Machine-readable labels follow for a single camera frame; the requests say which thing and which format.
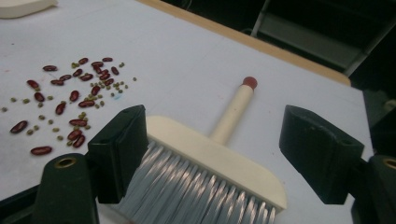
red handle tip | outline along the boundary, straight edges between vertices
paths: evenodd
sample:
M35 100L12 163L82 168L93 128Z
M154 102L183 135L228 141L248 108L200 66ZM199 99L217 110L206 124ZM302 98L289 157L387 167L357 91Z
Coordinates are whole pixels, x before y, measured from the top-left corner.
M242 85L247 85L251 89L254 90L257 87L257 80L254 77L245 77L244 82L242 83Z

pile of beans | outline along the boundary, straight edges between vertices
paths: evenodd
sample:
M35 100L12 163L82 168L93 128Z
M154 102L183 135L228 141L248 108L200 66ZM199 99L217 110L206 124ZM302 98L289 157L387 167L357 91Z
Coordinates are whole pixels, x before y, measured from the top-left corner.
M82 82L88 82L90 80L94 80L97 77L97 82L91 83L91 94L86 96L85 98L82 99L80 92L77 90L71 91L70 96L69 96L69 101L70 104L74 102L78 102L78 107L81 109L84 109L86 107L96 107L100 108L105 105L105 102L103 101L103 94L100 94L103 90L109 91L111 89L116 90L118 93L123 93L123 90L121 87L126 90L128 89L128 85L125 85L124 82L115 82L115 77L120 74L119 69L116 66L111 66L110 69L105 69L105 65L107 63L113 62L113 58L110 57L105 57L102 59L102 61L97 61L91 63L91 68L90 71L91 73L86 72L84 73L84 70L80 67L83 64L88 63L90 60L88 58L82 58L78 60L78 63L72 63L72 68L76 69L72 75L63 75L60 76L57 79L53 79L50 81L50 84L53 86L59 86L62 87L65 85L65 82L67 82L69 79L72 78L78 78ZM124 66L124 63L119 64L119 68L122 68ZM55 65L46 65L43 67L43 70L45 72L57 72L58 67ZM47 98L43 95L41 92L39 84L32 79L29 79L26 81L27 85L35 91L34 93L34 98L37 101L37 106L42 107L44 105L44 102L46 100L51 101L53 100L53 96L47 96ZM11 103L15 103L18 100L14 97L10 99ZM30 99L26 98L23 99L22 102L24 104L29 104ZM64 111L67 108L67 102L66 101L61 101L55 108L54 108L54 113L58 116L61 116ZM3 107L2 108L3 112L7 112L7 108ZM46 119L45 116L40 115L38 116L38 119L44 120ZM53 124L53 120L49 119L48 120L48 125ZM66 145L69 147L74 147L74 148L79 148L85 143L85 135L82 129L89 130L91 128L91 125L88 123L88 118L87 114L85 112L82 112L81 114L78 115L78 118L71 119L69 121L69 124L73 127L73 130L70 132L69 135L67 135L67 143ZM23 132L27 127L29 126L29 121L28 120L22 120L15 124L11 129L10 132L12 134L19 134ZM39 129L38 125L35 125L33 129L27 130L26 134L31 135L35 131ZM52 129L54 133L57 133L60 131L59 128L55 127ZM57 136L58 141L63 141L64 137L61 135ZM52 147L51 146L40 146L40 147L34 147L31 149L31 153L36 156L40 155L46 155L51 153Z

brush bristle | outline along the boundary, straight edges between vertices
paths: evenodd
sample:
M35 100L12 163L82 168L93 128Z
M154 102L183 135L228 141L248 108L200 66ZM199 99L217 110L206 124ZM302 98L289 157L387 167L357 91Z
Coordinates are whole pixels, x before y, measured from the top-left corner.
M276 209L151 141L115 208L139 224L273 223Z

brush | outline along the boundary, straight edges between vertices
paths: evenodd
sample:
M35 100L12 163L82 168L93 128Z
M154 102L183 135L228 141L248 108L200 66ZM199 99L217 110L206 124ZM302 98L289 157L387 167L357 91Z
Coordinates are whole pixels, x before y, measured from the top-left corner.
M224 146L256 86L254 77L244 79L210 138L147 117L148 151L114 208L138 224L273 223L287 204L282 184Z

white table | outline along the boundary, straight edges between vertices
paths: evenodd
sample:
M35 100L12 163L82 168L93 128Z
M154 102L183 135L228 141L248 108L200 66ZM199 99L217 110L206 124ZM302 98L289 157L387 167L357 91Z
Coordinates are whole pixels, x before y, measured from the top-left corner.
M8 108L0 113L0 200L38 184L49 160L87 152L86 146L72 149L56 140L58 134L67 136L67 121L82 110L68 105L63 115L55 116L54 108L70 91L88 94L91 88L76 78L63 87L50 85L50 80L72 73L70 63L82 57L98 61L111 56L114 65L125 62L116 79L129 89L117 100L109 97L110 91L102 91L106 105L84 110L92 126L85 132L86 142L123 108L140 104L147 115L163 115L209 135L242 79L253 76L259 86L229 148L265 166L284 184L288 209L276 223L352 222L353 199L349 197L346 205L322 204L282 155L278 139L285 105L297 105L361 141L363 158L369 158L372 147L360 91L132 0L60 0L57 7L0 20L0 40L0 106ZM59 71L42 71L47 64L56 64ZM38 108L34 91L25 83L28 79L37 80L42 92L55 99ZM11 97L20 100L11 103ZM23 98L31 103L24 105ZM40 114L55 123L38 120ZM23 119L40 130L31 136L10 134ZM59 133L51 131L55 126L61 128ZM52 145L54 150L32 156L30 149L39 145Z

